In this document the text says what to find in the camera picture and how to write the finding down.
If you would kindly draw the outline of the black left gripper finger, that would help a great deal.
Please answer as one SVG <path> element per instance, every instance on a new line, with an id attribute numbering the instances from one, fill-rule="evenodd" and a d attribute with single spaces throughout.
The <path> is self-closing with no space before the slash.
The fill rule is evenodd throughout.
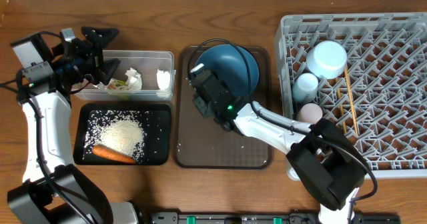
<path id="1" fill-rule="evenodd" d="M 99 82 L 108 85 L 119 64 L 120 60 L 117 58 L 104 61 L 98 69 Z"/>
<path id="2" fill-rule="evenodd" d="M 107 47 L 119 34 L 116 28 L 98 28 L 98 27 L 82 27 L 82 34 L 85 39 L 97 47 Z"/>

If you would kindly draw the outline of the foil snack wrapper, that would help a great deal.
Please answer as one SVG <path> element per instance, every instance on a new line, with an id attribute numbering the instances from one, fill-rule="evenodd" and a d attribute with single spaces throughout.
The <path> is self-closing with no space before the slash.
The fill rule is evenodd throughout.
<path id="1" fill-rule="evenodd" d="M 104 95 L 106 101 L 129 101 L 129 87 L 125 81 L 112 78 L 107 85 L 99 83 L 96 86 Z"/>

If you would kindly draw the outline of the white paper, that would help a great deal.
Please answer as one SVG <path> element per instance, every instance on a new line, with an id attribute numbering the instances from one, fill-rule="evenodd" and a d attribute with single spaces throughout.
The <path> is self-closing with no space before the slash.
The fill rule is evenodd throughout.
<path id="1" fill-rule="evenodd" d="M 159 90 L 166 90 L 171 83 L 171 73 L 169 71 L 157 70 L 157 86 Z"/>
<path id="2" fill-rule="evenodd" d="M 134 69 L 130 68 L 126 71 L 125 75 L 127 76 L 127 89 L 130 91 L 139 91 L 142 88 L 142 78 L 141 75 Z"/>

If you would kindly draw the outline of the dark blue plate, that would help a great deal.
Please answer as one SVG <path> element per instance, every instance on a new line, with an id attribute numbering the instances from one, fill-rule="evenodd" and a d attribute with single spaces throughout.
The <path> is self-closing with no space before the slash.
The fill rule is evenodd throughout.
<path id="1" fill-rule="evenodd" d="M 254 92 L 260 72 L 254 57 L 242 47 L 239 50 L 244 54 L 249 69 L 240 53 L 228 44 L 216 45 L 204 51 L 196 65 L 203 64 L 203 71 L 210 70 L 226 84 L 234 96 L 243 97 Z"/>

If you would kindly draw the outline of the orange carrot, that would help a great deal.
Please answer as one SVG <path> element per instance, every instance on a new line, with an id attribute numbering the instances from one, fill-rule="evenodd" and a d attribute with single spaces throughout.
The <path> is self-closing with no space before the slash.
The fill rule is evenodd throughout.
<path id="1" fill-rule="evenodd" d="M 108 147 L 104 147 L 102 145 L 96 145 L 92 149 L 92 153 L 98 157 L 102 157 L 104 159 L 109 159 L 112 161 L 117 161 L 120 163 L 127 163 L 127 164 L 136 164 L 137 162 L 122 153 L 119 153 L 117 151 L 114 151 L 113 149 L 110 149 Z"/>

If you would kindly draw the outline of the light blue cup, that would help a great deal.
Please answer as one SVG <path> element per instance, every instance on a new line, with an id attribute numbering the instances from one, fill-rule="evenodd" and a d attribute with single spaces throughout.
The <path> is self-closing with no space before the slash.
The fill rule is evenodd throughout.
<path id="1" fill-rule="evenodd" d="M 297 103 L 306 103 L 316 98 L 318 78 L 311 73 L 301 74 L 292 87 L 292 97 Z"/>

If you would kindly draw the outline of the pink cup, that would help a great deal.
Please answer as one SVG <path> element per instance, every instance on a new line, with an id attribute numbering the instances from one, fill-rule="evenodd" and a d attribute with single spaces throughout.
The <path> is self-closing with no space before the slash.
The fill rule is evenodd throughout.
<path id="1" fill-rule="evenodd" d="M 315 103 L 307 103 L 296 115 L 296 120 L 303 123 L 316 124 L 322 117 L 323 112 L 320 106 Z"/>

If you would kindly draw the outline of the light blue rice bowl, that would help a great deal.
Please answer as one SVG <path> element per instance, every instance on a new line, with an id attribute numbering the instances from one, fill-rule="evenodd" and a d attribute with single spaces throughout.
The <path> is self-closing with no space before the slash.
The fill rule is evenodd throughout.
<path id="1" fill-rule="evenodd" d="M 335 41 L 323 41 L 311 49 L 306 57 L 309 71 L 321 79 L 335 79 L 344 72 L 346 50 Z"/>

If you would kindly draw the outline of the wooden chopstick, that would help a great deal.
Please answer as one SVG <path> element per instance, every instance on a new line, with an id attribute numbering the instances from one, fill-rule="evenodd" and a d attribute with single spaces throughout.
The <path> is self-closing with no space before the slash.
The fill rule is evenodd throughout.
<path id="1" fill-rule="evenodd" d="M 349 98 L 349 102 L 350 102 L 350 110 L 352 113 L 352 121 L 353 121 L 353 128 L 354 128 L 354 133 L 355 136 L 358 137 L 359 136 L 359 132 L 358 132 L 358 126 L 357 126 L 357 120 L 356 120 L 356 111 L 354 108 L 354 100 L 353 100 L 353 95 L 352 95 L 352 89 L 351 89 L 351 85 L 350 85 L 350 77 L 348 74 L 348 68 L 347 66 L 344 67 L 344 78 L 346 81 L 346 87 L 348 90 L 348 98 Z"/>
<path id="2" fill-rule="evenodd" d="M 336 83 L 339 83 L 338 77 L 336 77 L 335 80 L 336 80 Z M 338 94 L 338 98 L 340 99 L 342 97 L 340 88 L 338 88 L 337 92 L 338 92 L 337 93 Z M 341 114 L 342 117 L 344 117 L 344 108 L 343 108 L 342 104 L 340 104 L 340 114 Z M 346 127 L 346 122 L 345 121 L 343 121 L 343 123 L 342 123 L 342 129 L 343 129 L 344 134 L 346 134 L 347 133 L 347 127 Z"/>

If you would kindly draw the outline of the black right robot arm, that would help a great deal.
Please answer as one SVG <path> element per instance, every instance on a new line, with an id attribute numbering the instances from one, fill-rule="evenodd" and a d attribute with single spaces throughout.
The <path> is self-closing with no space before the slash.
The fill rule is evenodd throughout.
<path id="1" fill-rule="evenodd" d="M 187 69 L 193 102 L 226 131 L 258 139 L 286 155 L 310 195 L 321 223 L 351 223 L 368 164 L 331 121 L 304 123 L 273 113 L 252 99 L 258 64 L 248 58 L 198 59 Z"/>

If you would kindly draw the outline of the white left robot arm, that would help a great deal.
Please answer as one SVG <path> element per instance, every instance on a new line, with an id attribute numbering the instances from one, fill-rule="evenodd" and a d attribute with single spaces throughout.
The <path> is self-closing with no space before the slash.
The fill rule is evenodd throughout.
<path id="1" fill-rule="evenodd" d="M 119 60 L 106 61 L 103 50 L 117 36 L 115 28 L 82 27 L 58 34 L 48 47 L 43 33 L 13 42 L 21 62 L 15 78 L 17 101 L 28 128 L 28 158 L 20 186 L 10 190 L 7 203 L 22 223 L 139 223 L 130 202 L 112 203 L 75 165 L 69 120 L 73 86 L 107 84 Z"/>

